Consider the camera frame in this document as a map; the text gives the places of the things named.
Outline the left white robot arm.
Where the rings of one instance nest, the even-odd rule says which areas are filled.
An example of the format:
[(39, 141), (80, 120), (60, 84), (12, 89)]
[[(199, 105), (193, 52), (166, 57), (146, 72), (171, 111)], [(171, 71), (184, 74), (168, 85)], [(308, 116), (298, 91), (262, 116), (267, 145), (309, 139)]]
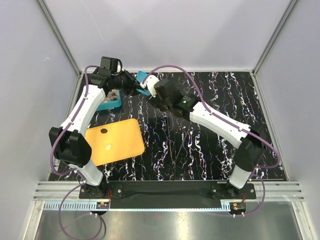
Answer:
[[(124, 91), (133, 95), (138, 89), (138, 81), (123, 69), (123, 63), (118, 58), (103, 56), (99, 66), (93, 73), (83, 73), (85, 85), (80, 98), (70, 115), (59, 127), (49, 131), (51, 151), (50, 167), (58, 176), (76, 172), (90, 185), (90, 192), (97, 198), (103, 198), (108, 193), (108, 186), (103, 181), (103, 174), (93, 163), (92, 148), (85, 139), (88, 125), (99, 105), (112, 90)], [(69, 171), (59, 172), (54, 167), (54, 161), (59, 160), (69, 165)]]

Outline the teal chocolate box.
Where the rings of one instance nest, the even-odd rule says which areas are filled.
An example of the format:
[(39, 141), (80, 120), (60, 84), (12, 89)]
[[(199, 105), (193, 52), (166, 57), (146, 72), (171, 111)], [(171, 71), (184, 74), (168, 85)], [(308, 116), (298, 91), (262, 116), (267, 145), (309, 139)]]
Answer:
[[(110, 98), (118, 98), (116, 101), (111, 101)], [(122, 106), (122, 97), (121, 97), (121, 91), (113, 89), (110, 91), (103, 102), (98, 106), (96, 111), (103, 111), (103, 110), (109, 110), (109, 109), (115, 109)]]

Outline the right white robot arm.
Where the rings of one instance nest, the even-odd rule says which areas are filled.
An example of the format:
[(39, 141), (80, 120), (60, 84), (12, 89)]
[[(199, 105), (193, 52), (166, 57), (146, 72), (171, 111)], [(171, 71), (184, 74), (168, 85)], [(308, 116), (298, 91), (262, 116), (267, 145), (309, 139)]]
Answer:
[(149, 76), (140, 86), (150, 95), (147, 101), (160, 111), (169, 111), (178, 118), (201, 125), (227, 140), (236, 148), (233, 157), (235, 166), (227, 185), (228, 195), (239, 198), (245, 192), (245, 184), (266, 151), (266, 144), (252, 136), (261, 136), (260, 131), (238, 122), (208, 105), (193, 93), (182, 94), (169, 79), (158, 80)]

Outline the metal tongs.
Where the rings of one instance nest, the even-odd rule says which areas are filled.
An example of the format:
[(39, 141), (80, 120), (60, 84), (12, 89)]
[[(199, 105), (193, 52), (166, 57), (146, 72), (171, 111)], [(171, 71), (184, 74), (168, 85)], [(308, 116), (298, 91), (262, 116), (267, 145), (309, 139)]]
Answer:
[(185, 145), (191, 128), (194, 126), (183, 118), (178, 118), (172, 113), (167, 113), (167, 126), (168, 126), (168, 138), (169, 138), (169, 152), (173, 165), (176, 165), (179, 155), (182, 153), (182, 148)]

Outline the dark oval chocolate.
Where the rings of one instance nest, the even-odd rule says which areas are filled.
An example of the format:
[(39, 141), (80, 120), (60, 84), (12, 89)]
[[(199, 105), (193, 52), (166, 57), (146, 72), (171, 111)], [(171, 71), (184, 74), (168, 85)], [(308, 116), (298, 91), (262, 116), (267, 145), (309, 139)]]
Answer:
[(108, 132), (108, 130), (107, 130), (107, 129), (105, 129), (105, 128), (102, 128), (102, 129), (100, 130), (100, 132), (101, 132), (102, 134), (105, 134), (105, 133), (107, 133), (107, 132)]

